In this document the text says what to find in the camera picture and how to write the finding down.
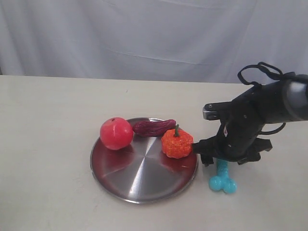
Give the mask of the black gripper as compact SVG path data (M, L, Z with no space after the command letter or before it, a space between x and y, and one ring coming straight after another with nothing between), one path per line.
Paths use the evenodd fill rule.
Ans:
M229 102L223 102L217 134L192 144L207 167L214 158L243 165L261 159L260 152L269 152L272 144L260 135L272 135L293 120L287 92L291 83L254 86Z

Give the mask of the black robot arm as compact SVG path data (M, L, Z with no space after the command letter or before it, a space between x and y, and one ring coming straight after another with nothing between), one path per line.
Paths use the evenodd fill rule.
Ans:
M261 159L260 152L270 151L272 144L259 135L266 124L306 121L308 119L308 84L280 80L252 87L230 102L209 103L203 108L206 120L219 120L216 136L192 145L205 166L213 159L239 165Z

